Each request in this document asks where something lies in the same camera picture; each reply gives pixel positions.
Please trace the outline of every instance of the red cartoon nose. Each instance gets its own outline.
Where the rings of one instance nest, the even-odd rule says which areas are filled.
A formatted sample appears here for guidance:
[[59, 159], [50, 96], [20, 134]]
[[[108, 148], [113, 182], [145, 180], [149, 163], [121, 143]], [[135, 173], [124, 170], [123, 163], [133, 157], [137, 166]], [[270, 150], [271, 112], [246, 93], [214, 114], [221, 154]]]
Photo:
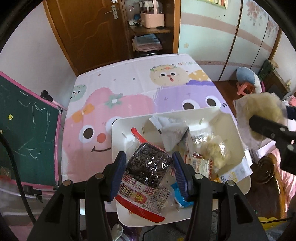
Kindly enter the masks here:
[[98, 143], [103, 143], [106, 140], [106, 135], [104, 133], [100, 133], [96, 137], [96, 140], [98, 141]]

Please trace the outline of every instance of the green flower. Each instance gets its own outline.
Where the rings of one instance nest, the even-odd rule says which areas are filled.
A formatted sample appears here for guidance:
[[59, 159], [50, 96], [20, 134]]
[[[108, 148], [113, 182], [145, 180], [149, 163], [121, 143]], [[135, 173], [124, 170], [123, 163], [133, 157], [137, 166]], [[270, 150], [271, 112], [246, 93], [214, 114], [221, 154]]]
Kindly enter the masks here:
[[110, 95], [109, 101], [105, 102], [105, 105], [107, 105], [111, 109], [116, 104], [122, 104], [122, 101], [119, 100], [122, 96], [122, 93], [119, 95]]

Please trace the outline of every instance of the purple cartoon character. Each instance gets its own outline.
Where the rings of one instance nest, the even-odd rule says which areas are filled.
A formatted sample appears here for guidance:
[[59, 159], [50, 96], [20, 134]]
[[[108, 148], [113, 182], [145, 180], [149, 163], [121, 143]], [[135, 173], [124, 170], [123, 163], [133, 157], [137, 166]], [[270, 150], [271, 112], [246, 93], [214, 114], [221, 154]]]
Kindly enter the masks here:
[[211, 81], [191, 80], [186, 85], [162, 87], [153, 99], [156, 113], [218, 106], [222, 112], [231, 114]]

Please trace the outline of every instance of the cartoon tablecloth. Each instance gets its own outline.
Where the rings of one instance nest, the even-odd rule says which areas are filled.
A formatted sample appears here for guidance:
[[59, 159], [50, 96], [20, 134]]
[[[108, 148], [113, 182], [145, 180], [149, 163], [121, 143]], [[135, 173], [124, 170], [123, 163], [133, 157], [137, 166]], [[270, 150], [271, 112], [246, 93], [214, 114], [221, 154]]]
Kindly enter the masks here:
[[231, 113], [187, 54], [131, 59], [79, 75], [63, 134], [62, 181], [87, 180], [112, 163], [111, 126], [116, 119], [208, 106]]

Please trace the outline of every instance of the dark food in plastic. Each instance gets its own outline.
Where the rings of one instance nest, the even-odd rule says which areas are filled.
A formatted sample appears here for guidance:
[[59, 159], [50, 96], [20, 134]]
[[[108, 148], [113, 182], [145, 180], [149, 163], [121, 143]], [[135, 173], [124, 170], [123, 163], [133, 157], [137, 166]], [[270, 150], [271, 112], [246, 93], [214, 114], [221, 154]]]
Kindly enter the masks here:
[[151, 188], [157, 188], [172, 158], [150, 143], [139, 146], [128, 162], [127, 174]]

